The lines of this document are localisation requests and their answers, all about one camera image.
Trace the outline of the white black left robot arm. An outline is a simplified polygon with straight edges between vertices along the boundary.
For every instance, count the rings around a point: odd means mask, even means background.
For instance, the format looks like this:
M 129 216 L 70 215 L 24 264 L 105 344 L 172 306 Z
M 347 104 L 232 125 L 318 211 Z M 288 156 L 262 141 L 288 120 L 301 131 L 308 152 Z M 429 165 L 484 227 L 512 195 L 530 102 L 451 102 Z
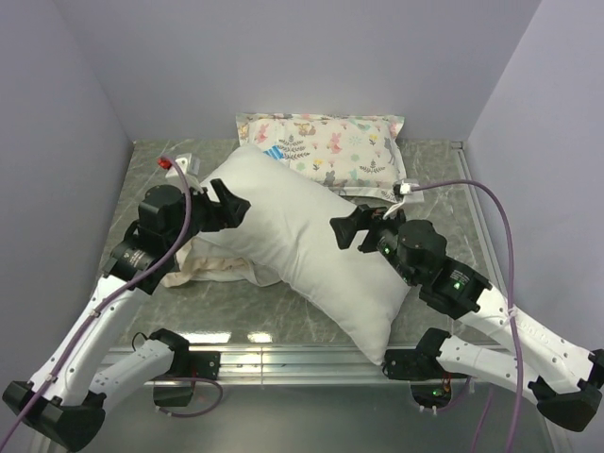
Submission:
M 87 446 L 108 413 L 146 382 L 216 386 L 220 355 L 193 364 L 189 342 L 165 328 L 111 367 L 101 370 L 120 331 L 175 266 L 175 253 L 199 232 L 238 227 L 250 203 L 220 179 L 205 188 L 148 190 L 138 217 L 109 255 L 92 297 L 50 359 L 27 381 L 12 381 L 2 395 L 17 420 L 70 452 Z

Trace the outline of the animal print patterned pillow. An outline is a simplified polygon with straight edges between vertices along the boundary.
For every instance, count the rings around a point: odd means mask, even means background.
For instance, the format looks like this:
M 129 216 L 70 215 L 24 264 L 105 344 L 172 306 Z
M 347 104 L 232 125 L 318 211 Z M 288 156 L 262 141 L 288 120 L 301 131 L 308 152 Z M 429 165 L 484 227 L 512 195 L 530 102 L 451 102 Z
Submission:
M 345 197 L 394 202 L 407 177 L 398 115 L 239 113 L 239 143 L 253 144 L 298 174 Z

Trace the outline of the white pillow with cream ruffle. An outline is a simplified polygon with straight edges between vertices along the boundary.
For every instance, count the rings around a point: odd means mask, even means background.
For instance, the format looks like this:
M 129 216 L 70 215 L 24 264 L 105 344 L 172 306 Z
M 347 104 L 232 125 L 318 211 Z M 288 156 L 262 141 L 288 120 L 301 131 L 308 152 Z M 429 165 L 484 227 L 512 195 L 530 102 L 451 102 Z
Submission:
M 275 270 L 197 237 L 186 242 L 176 252 L 175 258 L 176 269 L 160 281 L 165 288 L 196 281 L 248 281 L 258 287 L 268 287 L 281 281 Z

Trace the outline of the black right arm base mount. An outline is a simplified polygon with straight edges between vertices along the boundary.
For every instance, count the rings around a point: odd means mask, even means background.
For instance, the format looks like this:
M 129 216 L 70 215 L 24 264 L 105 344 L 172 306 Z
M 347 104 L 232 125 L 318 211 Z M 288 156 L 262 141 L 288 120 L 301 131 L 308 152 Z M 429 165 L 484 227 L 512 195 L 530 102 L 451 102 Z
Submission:
M 418 410 L 433 416 L 456 408 L 473 389 L 470 377 L 447 372 L 435 359 L 415 349 L 388 349 L 382 374 L 389 380 L 408 382 Z

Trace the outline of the aluminium right side rail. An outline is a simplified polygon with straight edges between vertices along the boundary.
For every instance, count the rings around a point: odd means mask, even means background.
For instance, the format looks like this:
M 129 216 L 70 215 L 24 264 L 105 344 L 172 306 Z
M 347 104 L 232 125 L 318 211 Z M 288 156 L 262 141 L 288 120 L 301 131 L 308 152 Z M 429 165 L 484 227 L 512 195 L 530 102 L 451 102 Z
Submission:
M 452 142 L 451 151 L 454 155 L 454 160 L 456 161 L 460 177 L 462 179 L 472 179 L 473 177 L 471 175 L 470 168 L 464 153 L 464 145 L 465 142 Z M 477 188 L 475 186 L 465 186 L 464 192 L 468 201 L 473 224 L 476 228 L 480 251 L 485 261 L 485 275 L 504 295 L 507 295 L 507 288 L 504 280 L 504 275 L 501 271 L 501 267 L 499 265 L 495 253 L 495 248 L 480 203 L 482 196 L 485 196 L 487 198 L 487 206 L 492 206 L 493 201 L 487 194 L 484 193 L 482 189 Z M 451 328 L 453 333 L 460 333 L 461 336 L 464 339 L 467 339 L 470 343 L 489 346 L 495 345 L 495 341 L 489 340 L 478 330 L 472 329 L 470 327 L 464 327 L 457 321 L 455 321 L 451 325 Z

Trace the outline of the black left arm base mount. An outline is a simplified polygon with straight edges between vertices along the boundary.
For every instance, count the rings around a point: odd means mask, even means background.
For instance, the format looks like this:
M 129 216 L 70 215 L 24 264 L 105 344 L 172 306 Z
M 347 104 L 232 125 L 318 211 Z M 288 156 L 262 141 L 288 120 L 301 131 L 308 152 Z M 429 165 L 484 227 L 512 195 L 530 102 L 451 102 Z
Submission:
M 191 419 L 215 410 L 225 391 L 218 382 L 221 354 L 189 353 L 184 362 L 153 379 L 155 411 L 168 417 Z

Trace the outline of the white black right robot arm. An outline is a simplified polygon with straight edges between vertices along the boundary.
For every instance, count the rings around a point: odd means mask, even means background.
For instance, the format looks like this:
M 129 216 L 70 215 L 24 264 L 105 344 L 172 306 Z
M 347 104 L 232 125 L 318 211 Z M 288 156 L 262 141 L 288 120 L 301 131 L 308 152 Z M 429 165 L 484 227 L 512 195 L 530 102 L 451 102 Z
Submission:
M 519 392 L 555 425 L 584 431 L 602 401 L 603 352 L 572 344 L 509 304 L 485 276 L 446 253 L 447 241 L 428 220 L 409 220 L 403 211 L 356 207 L 329 224 L 341 249 L 358 232 L 366 233 L 358 249 L 378 252 L 419 290 L 431 309 L 471 327 L 503 346 L 498 352 L 471 344 L 432 327 L 415 347 L 419 372 L 479 378 Z

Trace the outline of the plain white pillow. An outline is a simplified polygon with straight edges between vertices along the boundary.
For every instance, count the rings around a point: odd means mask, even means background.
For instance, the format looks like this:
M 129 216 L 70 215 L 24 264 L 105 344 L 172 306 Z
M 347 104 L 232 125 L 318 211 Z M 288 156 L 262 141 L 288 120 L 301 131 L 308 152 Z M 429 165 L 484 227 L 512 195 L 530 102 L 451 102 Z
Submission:
M 355 206 L 253 145 L 233 151 L 203 180 L 219 178 L 250 202 L 236 228 L 199 233 L 193 256 L 233 258 L 266 268 L 332 319 L 375 365 L 410 288 L 378 253 L 338 247 L 329 224 Z

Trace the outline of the aluminium front rail frame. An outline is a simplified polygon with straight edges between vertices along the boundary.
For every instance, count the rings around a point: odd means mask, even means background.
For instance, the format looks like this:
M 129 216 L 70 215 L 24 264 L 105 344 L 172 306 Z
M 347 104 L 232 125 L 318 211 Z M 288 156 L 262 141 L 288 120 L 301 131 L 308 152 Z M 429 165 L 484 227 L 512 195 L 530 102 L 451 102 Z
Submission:
M 474 383 L 448 411 L 421 409 L 356 349 L 225 347 L 225 396 L 206 415 L 155 411 L 144 386 L 108 417 L 91 452 L 501 452 L 513 398 Z

